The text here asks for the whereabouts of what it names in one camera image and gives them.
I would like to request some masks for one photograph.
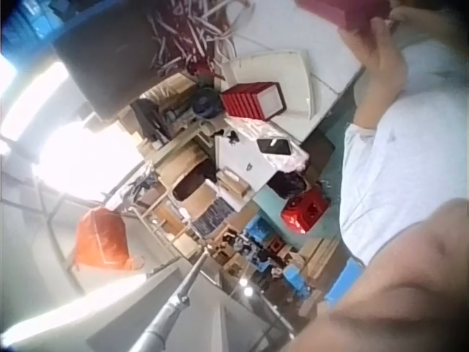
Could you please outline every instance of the white table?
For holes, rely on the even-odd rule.
[[[273,121],[287,133],[303,142],[321,123],[361,66],[341,41],[336,26],[297,7],[294,0],[252,0],[254,14],[249,23],[234,36],[238,57],[259,52],[285,49],[303,50],[309,55],[316,114],[311,119],[275,117]],[[232,21],[239,4],[227,9]],[[219,139],[218,167],[228,167],[246,180],[255,195],[276,170],[257,149],[255,142],[241,137],[235,146]]]

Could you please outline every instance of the white t-shirt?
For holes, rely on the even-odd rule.
[[[464,62],[429,41],[404,51],[402,96],[377,130],[345,133],[340,225],[368,265],[403,230],[468,196],[468,89]]]

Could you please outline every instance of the orange bag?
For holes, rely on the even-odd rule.
[[[88,211],[78,223],[75,264],[114,270],[139,270],[130,258],[125,223],[122,217],[106,208]]]

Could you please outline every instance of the black phone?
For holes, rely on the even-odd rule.
[[[257,139],[257,146],[262,154],[291,155],[290,142],[285,138]]]

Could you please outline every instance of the floor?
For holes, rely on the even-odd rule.
[[[344,132],[355,113],[352,89],[349,89],[326,117],[319,129],[336,146],[336,150],[321,174],[321,182],[332,205],[318,223],[305,235],[288,230],[280,218],[280,212],[286,201],[279,198],[268,186],[265,186],[254,198],[262,209],[262,215],[281,233],[285,241],[295,248],[301,248],[311,237],[335,238],[340,236],[339,205],[342,159],[344,157]]]

